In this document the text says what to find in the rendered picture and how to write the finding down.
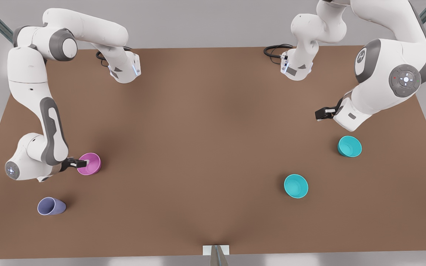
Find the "pink bowl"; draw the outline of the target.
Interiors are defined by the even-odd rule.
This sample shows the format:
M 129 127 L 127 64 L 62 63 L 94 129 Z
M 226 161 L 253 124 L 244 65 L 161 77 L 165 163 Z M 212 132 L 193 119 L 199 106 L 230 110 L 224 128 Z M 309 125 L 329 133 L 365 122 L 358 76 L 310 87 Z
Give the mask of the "pink bowl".
M 87 160 L 87 165 L 84 168 L 77 168 L 82 175 L 96 174 L 101 168 L 101 159 L 96 153 L 86 153 L 82 155 L 80 160 Z

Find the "teal bowl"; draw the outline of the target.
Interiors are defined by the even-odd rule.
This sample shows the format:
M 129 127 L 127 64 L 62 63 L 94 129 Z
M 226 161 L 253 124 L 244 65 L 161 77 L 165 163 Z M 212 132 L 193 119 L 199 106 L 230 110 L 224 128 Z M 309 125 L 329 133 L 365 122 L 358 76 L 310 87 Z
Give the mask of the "teal bowl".
M 290 197 L 300 199 L 309 192 L 309 184 L 303 176 L 291 174 L 284 180 L 284 190 Z
M 357 138 L 346 135 L 338 141 L 337 150 L 344 157 L 355 158 L 362 153 L 362 145 Z

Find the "lavender cup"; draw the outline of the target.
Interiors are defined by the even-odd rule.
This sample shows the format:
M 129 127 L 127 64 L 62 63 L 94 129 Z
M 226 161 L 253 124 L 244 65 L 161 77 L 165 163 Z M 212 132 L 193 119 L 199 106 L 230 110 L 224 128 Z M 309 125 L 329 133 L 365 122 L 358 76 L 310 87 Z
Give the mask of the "lavender cup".
M 66 204 L 56 198 L 46 197 L 43 198 L 37 206 L 37 212 L 40 215 L 58 215 L 66 210 Z

